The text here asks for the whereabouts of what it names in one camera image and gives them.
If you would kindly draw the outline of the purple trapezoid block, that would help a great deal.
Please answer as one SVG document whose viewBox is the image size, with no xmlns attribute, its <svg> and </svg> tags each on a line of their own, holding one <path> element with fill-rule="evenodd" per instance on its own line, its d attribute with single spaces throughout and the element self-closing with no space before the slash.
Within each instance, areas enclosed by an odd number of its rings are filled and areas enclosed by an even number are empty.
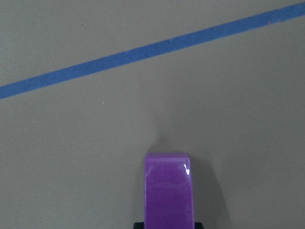
<svg viewBox="0 0 305 229">
<path fill-rule="evenodd" d="M 193 229 L 193 185 L 186 153 L 147 153 L 144 160 L 144 228 Z"/>
</svg>

